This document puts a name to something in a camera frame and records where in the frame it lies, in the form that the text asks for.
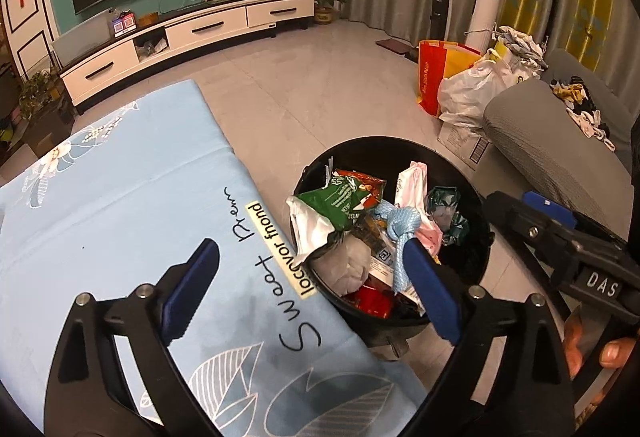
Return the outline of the person's right hand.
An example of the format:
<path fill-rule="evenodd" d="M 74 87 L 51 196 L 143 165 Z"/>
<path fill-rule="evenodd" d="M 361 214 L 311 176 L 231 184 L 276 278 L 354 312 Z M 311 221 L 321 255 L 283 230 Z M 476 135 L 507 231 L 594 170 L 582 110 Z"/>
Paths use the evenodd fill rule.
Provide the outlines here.
<path fill-rule="evenodd" d="M 563 349 L 570 377 L 576 376 L 584 361 L 584 356 L 578 348 L 582 335 L 584 335 L 584 324 L 580 308 L 577 307 L 564 324 Z M 611 370 L 623 367 L 636 343 L 637 339 L 629 339 L 629 337 L 608 342 L 601 350 L 600 365 Z"/>

